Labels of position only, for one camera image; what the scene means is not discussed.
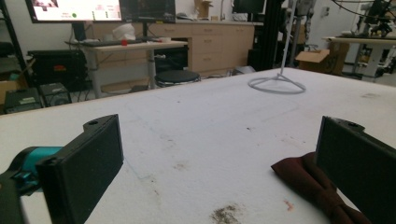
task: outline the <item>white table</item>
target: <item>white table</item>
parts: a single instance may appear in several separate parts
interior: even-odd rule
[[[139,44],[130,44],[127,46],[106,46],[106,47],[84,47],[87,52],[87,64],[90,70],[90,75],[92,78],[93,91],[95,93],[96,98],[100,98],[102,96],[101,86],[102,83],[97,76],[97,70],[100,69],[100,64],[97,62],[96,53],[115,53],[115,52],[125,52],[131,50],[145,50],[148,53],[148,77],[150,82],[150,88],[155,89],[155,60],[154,60],[154,50],[155,49],[170,49],[170,48],[178,48],[187,45],[187,42],[183,41],[170,41],[166,43],[161,42],[146,42]],[[114,70],[111,76],[117,74],[117,68]]]
[[[382,51],[396,45],[396,39],[386,38],[349,38],[349,37],[323,37],[326,41],[336,43],[356,43],[366,44],[368,48],[373,49],[370,54],[370,60],[364,70],[363,80],[374,81],[375,72],[378,68],[379,60],[382,57]]]
[[[124,164],[87,223],[209,224],[228,206],[239,223],[330,223],[270,166],[314,151],[322,116],[357,122],[395,147],[396,88],[290,68],[284,75],[305,93],[247,84],[276,72],[0,116],[0,171],[26,147],[64,146],[83,123],[119,114]],[[22,200],[31,223],[50,223],[42,193]]]

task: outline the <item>screen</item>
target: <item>screen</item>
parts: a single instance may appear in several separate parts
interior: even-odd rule
[[[26,0],[32,22],[122,21],[119,0]]]
[[[175,0],[121,0],[122,7],[125,9],[132,21],[147,22],[176,22]]]
[[[264,0],[234,0],[233,13],[261,13]]]

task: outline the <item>wall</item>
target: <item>wall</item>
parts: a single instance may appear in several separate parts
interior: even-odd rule
[[[194,12],[193,0],[176,1],[177,12],[185,12],[188,15]],[[32,24],[25,0],[6,0],[6,4],[23,55],[26,55],[28,50],[68,48],[64,41],[71,38],[70,24]],[[209,16],[219,16],[221,1],[214,0],[212,5],[213,7],[209,9]],[[343,3],[344,7],[353,11],[356,11],[356,5]],[[320,17],[319,14],[323,7],[330,8],[330,15],[328,17]],[[224,0],[223,12],[225,13],[226,20],[232,19],[233,15],[231,11],[231,0]],[[329,0],[317,0],[315,12],[312,20],[311,35],[308,41],[309,44],[317,44],[321,48],[325,48],[326,42],[321,39],[323,36],[339,35],[341,31],[350,30],[352,27],[354,15],[340,9]]]
[[[3,18],[3,13],[0,12],[0,41],[11,42],[11,38],[8,35],[6,23],[1,20]]]

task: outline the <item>cabinet drawer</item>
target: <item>cabinet drawer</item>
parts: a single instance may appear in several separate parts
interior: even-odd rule
[[[122,22],[93,23],[86,25],[85,35],[91,39],[103,39],[104,35],[112,35],[114,29],[124,24]],[[141,23],[132,23],[132,26],[134,27],[135,34],[142,33],[143,28]]]
[[[119,53],[98,53],[96,60],[99,67],[108,67],[110,64],[129,64],[131,62],[145,63],[147,61],[147,53],[143,50],[126,51]]]
[[[193,54],[191,69],[196,72],[219,69],[221,61],[221,53]]]
[[[189,24],[151,24],[148,28],[157,36],[190,37],[191,25]]]
[[[223,27],[224,35],[248,35],[254,34],[254,26],[249,25],[227,25]]]
[[[221,35],[222,29],[219,25],[194,24],[192,33],[194,35]]]
[[[224,68],[235,68],[236,66],[246,66],[248,63],[248,51],[238,52],[230,57],[223,57],[221,66]]]
[[[194,53],[221,52],[221,50],[221,36],[196,35],[192,40],[192,52]]]

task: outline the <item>cable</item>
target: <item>cable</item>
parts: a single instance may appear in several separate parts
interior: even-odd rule
[[[154,33],[152,33],[151,30],[149,29],[150,26],[151,26],[151,24],[148,26],[148,32],[151,33],[155,38],[157,38],[158,36],[156,36]]]
[[[109,53],[104,59],[102,59],[100,62],[98,62],[98,65],[107,61],[107,59],[109,59],[111,56],[113,56],[113,54],[114,53]]]
[[[85,93],[84,101],[87,101],[87,100],[88,100],[88,95],[90,94],[90,92],[91,92],[91,88],[89,88],[89,89],[87,90],[87,92]]]
[[[338,4],[336,0],[332,0],[332,2],[334,2],[337,6],[339,6],[343,10],[346,10],[346,11],[351,12],[351,13],[353,13],[355,15],[358,15],[358,16],[362,16],[362,17],[365,17],[365,18],[372,18],[372,19],[376,19],[376,20],[389,20],[389,18],[372,17],[372,16],[367,16],[367,15],[364,15],[364,14],[361,14],[361,13],[354,12],[354,11],[352,11],[352,10],[350,10],[350,9],[348,9],[346,7],[343,7],[342,5]]]
[[[393,19],[394,19],[394,20],[396,19],[396,16],[395,16],[395,14],[393,14],[393,12],[391,12],[391,11],[389,10],[388,13],[390,13],[390,14],[393,16]]]
[[[344,1],[344,0],[333,0],[334,2],[340,2],[340,3],[373,3],[375,2],[374,0],[368,0],[368,1]]]
[[[73,26],[71,26],[71,32],[70,32],[70,36],[69,36],[69,43],[72,42],[73,34],[74,34],[74,29],[73,29]]]

